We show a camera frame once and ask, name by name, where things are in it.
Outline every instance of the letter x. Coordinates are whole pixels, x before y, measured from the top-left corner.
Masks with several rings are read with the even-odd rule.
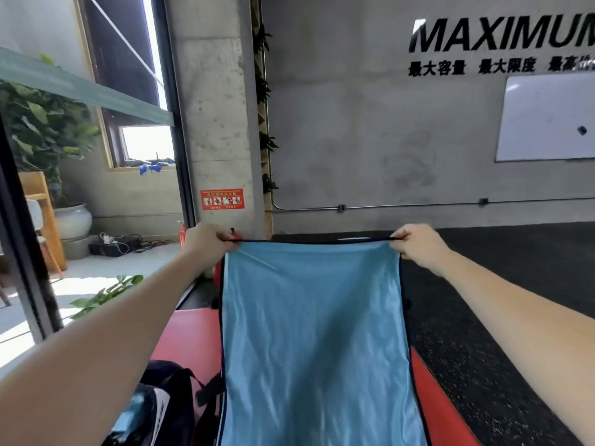
[[[471,50],[477,50],[484,41],[487,40],[487,46],[490,50],[496,50],[496,41],[494,40],[494,30],[502,23],[504,17],[498,17],[494,24],[490,26],[490,22],[487,20],[487,17],[480,18],[481,28],[484,31],[483,36],[477,41]]]

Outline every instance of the white ceramic pot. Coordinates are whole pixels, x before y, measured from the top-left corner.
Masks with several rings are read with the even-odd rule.
[[[84,203],[54,210],[60,239],[82,238],[89,234],[93,217]]]

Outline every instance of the concrete wall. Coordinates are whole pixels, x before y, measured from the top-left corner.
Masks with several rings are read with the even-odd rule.
[[[249,0],[168,0],[199,218],[264,235]],[[202,211],[200,190],[242,188],[245,209]]]
[[[595,53],[589,30],[576,40],[588,0],[262,0],[268,42],[267,77],[273,180],[282,208],[554,199],[595,195],[595,163],[494,163],[507,74],[479,74],[482,59],[535,58],[548,73],[554,55]],[[568,46],[550,45],[555,16],[564,14],[558,41],[583,13]],[[531,31],[552,14],[544,44],[539,34],[523,47],[500,49],[509,16],[530,16]],[[448,51],[410,53],[413,24],[427,19],[427,35],[448,18],[442,49],[461,18],[472,48],[480,17],[493,24],[495,48],[452,44]],[[454,38],[464,39],[464,29]],[[465,60],[465,75],[411,77],[413,61]],[[324,232],[396,228],[404,222],[436,226],[509,225],[595,220],[592,200],[434,206],[336,212],[279,213],[276,231]]]
[[[0,20],[0,46],[35,58],[46,53],[64,70],[92,78],[74,0],[0,0]],[[113,171],[100,141],[85,160],[65,160],[60,168],[65,193],[87,203],[94,231],[177,236],[183,217],[174,169],[142,177]]]

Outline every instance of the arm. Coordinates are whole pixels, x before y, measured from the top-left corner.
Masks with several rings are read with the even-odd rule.
[[[533,390],[584,444],[595,444],[595,319],[526,291],[450,250],[428,225],[391,246],[460,293]]]
[[[37,346],[0,381],[2,443],[100,445],[186,288],[233,249],[222,239],[216,225],[188,230],[173,261]]]

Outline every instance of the red sign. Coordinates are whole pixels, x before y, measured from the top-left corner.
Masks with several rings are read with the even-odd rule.
[[[201,191],[202,209],[205,210],[243,210],[243,189],[213,189]]]

